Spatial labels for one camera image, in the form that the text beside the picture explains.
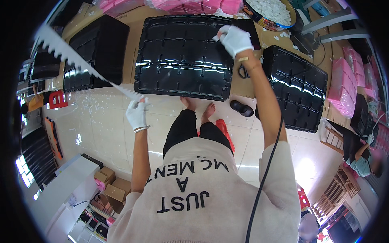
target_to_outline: black pants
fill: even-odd
[[[223,144],[231,150],[229,140],[223,132],[212,122],[206,122],[200,127],[200,138],[206,138]],[[172,127],[163,146],[163,156],[177,143],[190,138],[197,138],[196,113],[192,110],[182,110],[180,115],[173,122]]]
[[[363,146],[361,143],[359,136],[348,130],[345,127],[342,127],[338,124],[333,123],[332,121],[328,121],[338,132],[343,135],[343,158],[344,161],[347,161],[350,158],[350,162],[355,160],[355,153]],[[366,149],[362,156],[365,159],[369,158],[369,150]]]

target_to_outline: orange stool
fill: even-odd
[[[227,125],[226,123],[224,122],[223,119],[219,119],[215,122],[215,125],[220,129],[220,131],[223,132],[223,134],[226,136],[226,138],[228,139],[228,141],[230,142],[230,146],[231,146],[231,150],[233,153],[235,153],[235,146],[234,144],[232,143],[231,141],[231,138],[230,138],[230,134],[228,133],[228,130],[227,130]]]
[[[298,192],[298,198],[300,199],[301,210],[303,208],[311,207],[311,204],[309,203],[308,198],[305,195],[304,189],[303,188],[301,188],[301,189],[297,188],[297,192]]]
[[[68,106],[68,102],[63,100],[63,92],[61,90],[57,90],[50,94],[49,105],[50,109],[62,108]]]

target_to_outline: stacked black trays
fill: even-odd
[[[109,81],[122,82],[124,53],[130,28],[122,22],[103,15],[74,37],[69,45],[96,71]],[[64,92],[110,87],[111,85],[87,70],[77,70],[74,65],[65,65]]]
[[[144,22],[134,90],[145,94],[224,101],[230,96],[234,60],[212,40],[235,19],[181,15]]]
[[[365,97],[362,94],[357,94],[357,99],[355,101],[355,110],[354,114],[350,121],[350,127],[364,140],[367,140],[373,130],[375,121],[373,120],[372,115],[369,114],[369,107],[366,102]],[[376,138],[378,135],[379,127],[376,126],[373,131],[373,135]]]
[[[276,45],[263,51],[262,67],[277,97],[285,127],[316,133],[323,112],[328,74]]]

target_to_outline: hand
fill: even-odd
[[[250,40],[250,33],[236,26],[224,25],[217,32],[217,37],[220,38],[220,42],[232,58],[235,58],[242,51],[254,50]]]
[[[374,136],[373,136],[373,134],[370,134],[370,135],[367,137],[366,143],[372,144],[373,141],[374,141]]]
[[[139,103],[135,100],[130,102],[126,111],[126,117],[130,122],[132,129],[135,130],[147,126],[146,111],[148,110],[148,105],[150,105],[150,103],[148,103],[148,98],[141,99]]]

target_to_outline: black slipper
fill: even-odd
[[[254,115],[254,111],[252,110],[252,108],[250,106],[243,105],[242,103],[240,103],[237,100],[231,101],[230,106],[232,109],[239,112],[242,116],[250,117],[250,116]]]

